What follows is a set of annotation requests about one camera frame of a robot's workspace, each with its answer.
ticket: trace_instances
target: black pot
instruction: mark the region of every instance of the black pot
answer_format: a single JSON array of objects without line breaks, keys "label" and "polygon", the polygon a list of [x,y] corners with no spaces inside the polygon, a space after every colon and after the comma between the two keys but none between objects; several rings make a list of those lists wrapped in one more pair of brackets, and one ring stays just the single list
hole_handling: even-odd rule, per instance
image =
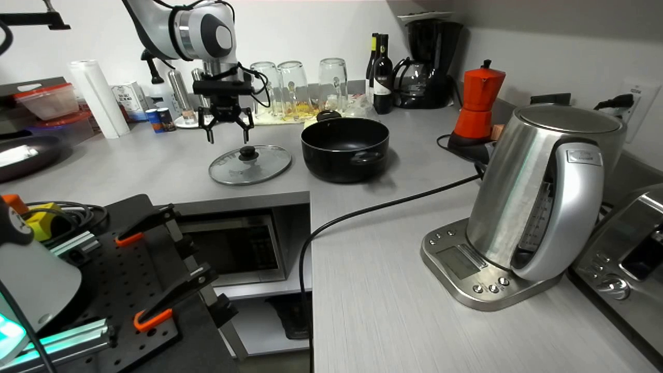
[{"label": "black pot", "polygon": [[364,117],[334,117],[303,131],[309,169],[328,183],[364,183],[387,167],[390,129]]}]

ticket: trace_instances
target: robotic arm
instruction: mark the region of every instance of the robotic arm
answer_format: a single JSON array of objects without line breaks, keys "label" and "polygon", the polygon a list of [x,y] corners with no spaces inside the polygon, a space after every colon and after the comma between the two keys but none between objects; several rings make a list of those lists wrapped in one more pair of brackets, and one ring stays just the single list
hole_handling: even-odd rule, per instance
[{"label": "robotic arm", "polygon": [[197,0],[170,7],[164,0],[122,0],[145,49],[164,61],[204,61],[195,72],[192,92],[204,96],[200,127],[211,137],[211,127],[236,123],[254,129],[250,109],[239,106],[239,96],[254,96],[250,76],[234,55],[234,9],[225,0]]}]

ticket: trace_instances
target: white container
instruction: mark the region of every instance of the white container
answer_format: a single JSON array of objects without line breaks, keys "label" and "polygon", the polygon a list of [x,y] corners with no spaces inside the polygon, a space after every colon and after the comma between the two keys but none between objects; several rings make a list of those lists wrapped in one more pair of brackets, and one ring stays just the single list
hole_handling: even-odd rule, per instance
[{"label": "white container", "polygon": [[54,120],[79,112],[79,101],[71,83],[18,92],[14,94],[14,100],[40,120]]}]

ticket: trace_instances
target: kitchen counter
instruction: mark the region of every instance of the kitchen counter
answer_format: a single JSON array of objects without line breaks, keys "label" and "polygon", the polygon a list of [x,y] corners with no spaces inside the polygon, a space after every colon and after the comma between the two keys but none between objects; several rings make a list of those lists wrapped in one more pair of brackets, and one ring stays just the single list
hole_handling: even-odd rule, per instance
[{"label": "kitchen counter", "polygon": [[[200,131],[156,134],[141,124],[118,140],[89,138],[73,158],[0,193],[25,201],[113,203],[147,193],[153,203],[197,210],[310,203],[318,227],[358,207],[472,177],[445,154],[454,109],[394,112],[392,165],[371,184],[328,184],[303,161],[300,127],[260,127],[250,143],[292,154],[287,173],[256,187],[221,187],[208,165],[240,144],[236,127],[217,127],[216,144]],[[479,184],[466,184],[330,227],[314,243],[318,373],[387,371],[658,371],[568,279],[497,313],[459,304],[420,262],[427,232],[468,218]]]}]

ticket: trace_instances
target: kettle lid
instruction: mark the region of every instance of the kettle lid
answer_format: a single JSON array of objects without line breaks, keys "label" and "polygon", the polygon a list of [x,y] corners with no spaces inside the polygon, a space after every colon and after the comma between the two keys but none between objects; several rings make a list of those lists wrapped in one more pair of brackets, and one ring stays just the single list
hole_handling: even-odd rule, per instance
[{"label": "kettle lid", "polygon": [[558,133],[619,133],[623,124],[598,112],[579,109],[568,106],[527,106],[515,112],[516,117],[532,127]]}]

